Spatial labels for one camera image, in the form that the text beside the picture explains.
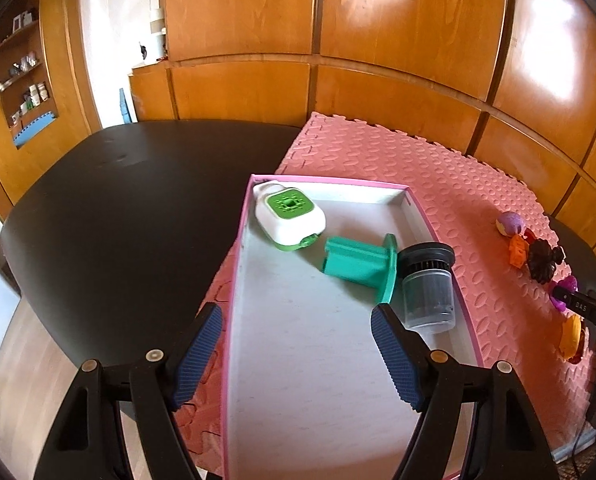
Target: clear plastic container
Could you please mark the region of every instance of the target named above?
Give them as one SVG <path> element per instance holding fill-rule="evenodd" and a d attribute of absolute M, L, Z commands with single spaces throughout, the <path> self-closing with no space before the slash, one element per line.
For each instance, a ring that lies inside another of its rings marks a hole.
<path fill-rule="evenodd" d="M 425 269 L 402 280 L 405 328 L 436 334 L 456 326 L 452 274 L 444 269 Z"/>

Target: blue gripper pad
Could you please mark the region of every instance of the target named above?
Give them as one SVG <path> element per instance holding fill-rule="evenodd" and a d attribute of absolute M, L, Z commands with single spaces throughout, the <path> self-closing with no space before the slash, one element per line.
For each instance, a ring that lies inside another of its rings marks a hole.
<path fill-rule="evenodd" d="M 421 412 L 425 396 L 420 386 L 418 367 L 402 348 L 380 306 L 375 307 L 371 313 L 371 333 L 400 399 L 408 402 L 415 411 Z"/>
<path fill-rule="evenodd" d="M 203 326 L 191 342 L 187 354 L 175 371 L 175 388 L 172 399 L 176 410 L 193 397 L 203 376 L 204 368 L 206 368 L 222 332 L 220 307 L 214 305 L 207 308 L 212 308 L 213 311 L 204 321 Z"/>

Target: metal screw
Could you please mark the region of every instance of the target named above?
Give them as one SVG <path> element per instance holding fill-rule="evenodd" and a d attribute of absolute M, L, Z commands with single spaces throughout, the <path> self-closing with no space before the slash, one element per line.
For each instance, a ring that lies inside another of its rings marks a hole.
<path fill-rule="evenodd" d="M 431 361 L 434 363 L 446 363 L 449 361 L 449 356 L 442 350 L 434 350 L 431 352 Z"/>
<path fill-rule="evenodd" d="M 496 368 L 504 374 L 510 374 L 514 368 L 507 361 L 498 361 Z"/>
<path fill-rule="evenodd" d="M 146 353 L 146 360 L 149 361 L 150 363 L 157 363 L 158 361 L 160 361 L 162 359 L 162 357 L 165 356 L 165 353 L 162 352 L 161 350 L 153 349 L 153 350 L 149 350 Z"/>
<path fill-rule="evenodd" d="M 88 361 L 84 361 L 82 363 L 81 368 L 83 372 L 92 372 L 97 368 L 97 362 L 95 359 L 89 359 Z"/>

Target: floor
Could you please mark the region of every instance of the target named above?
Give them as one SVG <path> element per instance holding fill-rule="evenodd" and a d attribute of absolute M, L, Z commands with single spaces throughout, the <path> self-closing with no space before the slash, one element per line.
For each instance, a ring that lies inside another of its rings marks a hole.
<path fill-rule="evenodd" d="M 0 457 L 17 480 L 31 480 L 76 367 L 23 298 L 0 349 Z M 122 416 L 135 480 L 150 480 L 134 421 Z"/>

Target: pink foam mat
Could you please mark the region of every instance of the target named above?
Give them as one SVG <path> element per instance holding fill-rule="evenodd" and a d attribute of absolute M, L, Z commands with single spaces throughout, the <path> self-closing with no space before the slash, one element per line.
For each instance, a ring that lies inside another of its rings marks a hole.
<path fill-rule="evenodd" d="M 558 355 L 564 315 L 527 270 L 508 263 L 508 238 L 494 227 L 513 210 L 539 238 L 558 242 L 536 196 L 522 183 L 472 157 L 382 126 L 314 113 L 277 173 L 335 176 L 406 184 L 414 190 L 439 240 L 456 252 L 454 274 L 486 367 L 509 361 L 534 404 L 550 446 L 571 442 L 584 420 L 586 354 L 578 365 Z M 229 252 L 207 292 L 229 315 L 234 253 Z M 562 265 L 559 280 L 569 274 Z M 175 420 L 196 464 L 222 474 L 220 394 L 223 337 L 188 405 Z"/>

